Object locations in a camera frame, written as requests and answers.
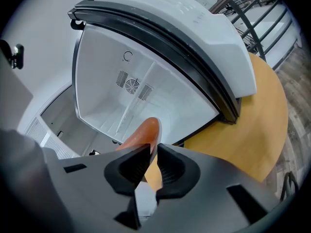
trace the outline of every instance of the wooden table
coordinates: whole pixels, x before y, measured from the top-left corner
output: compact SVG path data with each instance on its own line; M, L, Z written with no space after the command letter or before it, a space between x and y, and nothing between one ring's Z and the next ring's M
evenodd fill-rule
M185 148L222 158L251 177L263 181L276 164L287 133L288 112L283 87L274 71L249 54L257 93L242 98L237 124L215 122L185 141ZM153 190L162 179L154 159L145 177Z

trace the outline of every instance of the floor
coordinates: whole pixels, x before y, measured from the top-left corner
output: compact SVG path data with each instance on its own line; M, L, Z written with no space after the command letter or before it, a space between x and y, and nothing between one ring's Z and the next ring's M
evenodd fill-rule
M311 55L306 48L294 48L276 70L287 98L288 129L282 153L263 181L279 198L284 175L292 171L299 185L311 160Z

